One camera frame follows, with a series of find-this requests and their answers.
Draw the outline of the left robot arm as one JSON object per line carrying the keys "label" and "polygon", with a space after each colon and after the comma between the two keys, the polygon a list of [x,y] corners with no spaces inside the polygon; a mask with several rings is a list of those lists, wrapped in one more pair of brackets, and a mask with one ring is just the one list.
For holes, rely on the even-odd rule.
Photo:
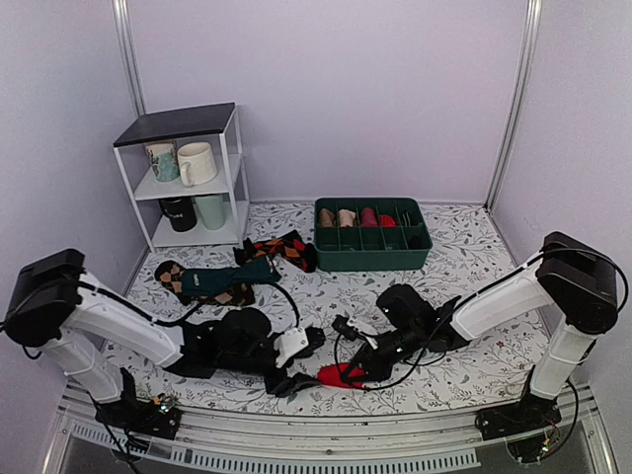
{"label": "left robot arm", "polygon": [[303,373],[288,375],[287,369],[323,346],[322,329],[294,326],[276,333],[254,307],[199,324],[161,321],[102,285],[85,270],[84,256],[76,249],[21,268],[3,329],[16,344],[50,356],[96,401],[109,403],[110,414],[127,429],[146,421],[146,407],[124,391],[132,378],[99,355],[89,333],[183,377],[208,379],[218,369],[261,375],[267,393],[278,398],[321,383]]}

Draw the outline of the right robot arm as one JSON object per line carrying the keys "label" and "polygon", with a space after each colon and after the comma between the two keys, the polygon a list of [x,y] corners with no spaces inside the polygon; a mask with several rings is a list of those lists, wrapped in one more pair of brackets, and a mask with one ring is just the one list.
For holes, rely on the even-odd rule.
{"label": "right robot arm", "polygon": [[517,316],[554,306],[561,322],[510,415],[518,430],[530,431],[547,417],[548,401],[557,398],[598,337],[614,327],[629,292],[625,273],[609,257],[552,232],[541,250],[510,274],[439,308],[408,284],[388,287],[376,305],[391,323],[390,332],[371,335],[338,318],[335,328],[341,337],[362,338],[364,343],[351,361],[330,365],[327,380],[364,391],[385,390],[394,385],[394,365],[410,356],[461,349]]}

